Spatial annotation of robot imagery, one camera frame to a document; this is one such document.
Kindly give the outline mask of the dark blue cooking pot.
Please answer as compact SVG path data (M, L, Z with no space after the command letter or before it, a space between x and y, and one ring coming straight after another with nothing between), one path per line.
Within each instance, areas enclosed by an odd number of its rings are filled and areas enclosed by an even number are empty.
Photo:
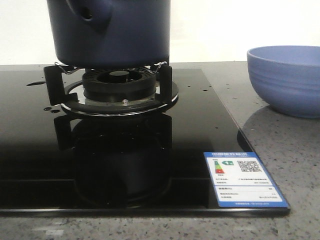
M49 0L55 53L86 69L142 67L170 55L168 0Z

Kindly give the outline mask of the light blue ceramic bowl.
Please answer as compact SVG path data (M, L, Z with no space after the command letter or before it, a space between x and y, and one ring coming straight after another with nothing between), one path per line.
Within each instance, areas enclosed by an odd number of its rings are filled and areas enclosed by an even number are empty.
M299 118L320 117L320 48L273 45L247 51L255 92L276 111Z

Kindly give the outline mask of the black right pot support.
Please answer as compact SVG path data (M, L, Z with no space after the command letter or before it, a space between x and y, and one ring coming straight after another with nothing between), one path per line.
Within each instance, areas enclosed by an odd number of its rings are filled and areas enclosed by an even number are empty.
M155 93L138 100L124 99L120 102L92 100L84 95L82 78L80 81L65 84L63 75L71 75L77 68L68 65L46 66L44 78L49 102L52 106L60 105L65 111L82 116L122 117L142 115L150 112L163 112L174 106L178 100L178 86L173 82L173 69L167 62L159 62L150 67L132 67L101 70L132 70L142 68L155 75Z

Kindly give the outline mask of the blue energy label sticker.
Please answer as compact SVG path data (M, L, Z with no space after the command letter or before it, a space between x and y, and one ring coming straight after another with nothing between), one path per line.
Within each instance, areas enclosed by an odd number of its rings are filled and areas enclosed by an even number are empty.
M205 152L204 158L219 207L289 207L255 152Z

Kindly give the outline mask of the black glass gas stove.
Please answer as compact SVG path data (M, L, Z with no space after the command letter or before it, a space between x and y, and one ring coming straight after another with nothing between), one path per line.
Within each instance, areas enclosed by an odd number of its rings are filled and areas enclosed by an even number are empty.
M205 152L255 152L199 69L176 69L164 113L88 117L50 106L44 73L0 73L2 216L281 216L220 207Z

